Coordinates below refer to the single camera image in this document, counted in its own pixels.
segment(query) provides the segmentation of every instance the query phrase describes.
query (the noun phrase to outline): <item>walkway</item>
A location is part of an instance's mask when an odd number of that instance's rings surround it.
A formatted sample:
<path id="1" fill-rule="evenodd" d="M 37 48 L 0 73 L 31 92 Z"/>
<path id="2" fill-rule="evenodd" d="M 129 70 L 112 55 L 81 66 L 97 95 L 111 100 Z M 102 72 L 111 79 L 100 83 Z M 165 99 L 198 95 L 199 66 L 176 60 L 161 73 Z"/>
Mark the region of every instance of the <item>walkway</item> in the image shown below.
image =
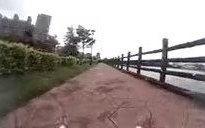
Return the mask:
<path id="1" fill-rule="evenodd" d="M 205 128 L 205 109 L 185 97 L 99 64 L 8 114 L 4 126 Z"/>

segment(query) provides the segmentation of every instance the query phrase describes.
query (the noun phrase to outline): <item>river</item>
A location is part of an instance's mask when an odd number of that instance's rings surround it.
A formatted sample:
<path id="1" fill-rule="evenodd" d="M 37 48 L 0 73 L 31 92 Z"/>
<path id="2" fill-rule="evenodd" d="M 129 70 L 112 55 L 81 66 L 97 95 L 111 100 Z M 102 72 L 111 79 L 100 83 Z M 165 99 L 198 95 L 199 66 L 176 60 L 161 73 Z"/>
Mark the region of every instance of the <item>river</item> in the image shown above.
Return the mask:
<path id="1" fill-rule="evenodd" d="M 134 68 L 129 68 L 129 70 L 136 73 L 136 69 L 134 69 Z M 169 69 L 169 68 L 167 70 L 190 72 L 190 73 L 193 73 L 193 74 L 205 74 L 205 72 L 192 71 L 192 70 Z M 142 70 L 141 74 L 145 75 L 145 76 L 148 76 L 148 77 L 155 78 L 157 80 L 160 77 L 159 73 L 150 72 L 150 71 L 143 71 Z M 205 94 L 205 82 L 203 82 L 203 81 L 197 81 L 197 80 L 192 80 L 192 79 L 188 79 L 188 78 L 182 78 L 182 77 L 167 75 L 166 76 L 166 83 L 169 83 L 169 84 L 172 84 L 174 86 L 181 87 L 181 88 L 185 88 L 185 89 L 188 89 L 190 91 L 195 91 L 195 92 Z"/>

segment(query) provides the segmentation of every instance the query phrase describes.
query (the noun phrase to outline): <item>building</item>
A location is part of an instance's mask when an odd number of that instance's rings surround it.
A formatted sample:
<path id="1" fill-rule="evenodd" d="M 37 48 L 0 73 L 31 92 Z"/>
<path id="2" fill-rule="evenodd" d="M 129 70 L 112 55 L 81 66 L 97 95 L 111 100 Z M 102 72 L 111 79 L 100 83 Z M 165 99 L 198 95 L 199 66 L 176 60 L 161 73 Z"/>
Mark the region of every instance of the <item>building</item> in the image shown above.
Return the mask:
<path id="1" fill-rule="evenodd" d="M 50 22 L 51 16 L 45 14 L 39 14 L 36 24 L 33 25 L 30 16 L 25 21 L 20 20 L 17 14 L 13 19 L 9 19 L 0 13 L 0 38 L 16 38 L 15 42 L 19 41 L 37 49 L 54 51 L 58 42 L 55 37 L 48 34 Z"/>

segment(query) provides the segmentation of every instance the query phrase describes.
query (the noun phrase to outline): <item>bush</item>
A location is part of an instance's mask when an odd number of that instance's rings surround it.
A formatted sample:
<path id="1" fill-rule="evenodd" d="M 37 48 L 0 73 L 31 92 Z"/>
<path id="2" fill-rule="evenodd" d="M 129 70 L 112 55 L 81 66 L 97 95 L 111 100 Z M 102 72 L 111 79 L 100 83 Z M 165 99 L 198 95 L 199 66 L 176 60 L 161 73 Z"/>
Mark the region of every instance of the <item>bush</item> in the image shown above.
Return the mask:
<path id="1" fill-rule="evenodd" d="M 60 57 L 23 44 L 0 41 L 0 74 L 53 70 L 58 65 L 73 66 L 79 63 L 79 59 L 72 56 Z"/>

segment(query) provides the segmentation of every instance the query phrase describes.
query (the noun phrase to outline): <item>wooden fence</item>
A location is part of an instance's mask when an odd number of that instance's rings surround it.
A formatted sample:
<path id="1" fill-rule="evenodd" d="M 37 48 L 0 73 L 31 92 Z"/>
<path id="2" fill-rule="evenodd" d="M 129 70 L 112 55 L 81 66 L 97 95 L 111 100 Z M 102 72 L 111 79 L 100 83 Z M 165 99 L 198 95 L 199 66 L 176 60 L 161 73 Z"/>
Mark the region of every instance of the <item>wooden fence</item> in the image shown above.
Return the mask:
<path id="1" fill-rule="evenodd" d="M 173 75 L 178 77 L 184 77 L 199 81 L 205 81 L 205 75 L 203 74 L 193 74 L 180 71 L 169 71 L 167 68 L 174 68 L 169 65 L 169 62 L 184 62 L 184 63 L 205 63 L 205 56 L 203 57 L 189 57 L 189 58 L 168 58 L 168 52 L 178 49 L 191 48 L 194 46 L 205 45 L 205 38 L 196 40 L 193 42 L 188 42 L 184 44 L 175 45 L 168 47 L 168 39 L 163 39 L 162 49 L 142 52 L 142 47 L 139 47 L 137 54 L 131 54 L 128 52 L 127 56 L 122 54 L 121 56 L 112 58 L 108 60 L 113 66 L 123 70 L 123 66 L 126 66 L 126 70 L 129 71 L 129 68 L 137 69 L 137 74 L 140 75 L 141 70 L 152 71 L 160 73 L 160 82 L 165 82 L 166 75 Z M 142 56 L 147 54 L 162 53 L 161 59 L 152 59 L 152 60 L 143 60 Z M 138 57 L 138 60 L 131 60 L 131 57 Z M 148 68 L 148 67 L 160 67 L 160 69 Z"/>

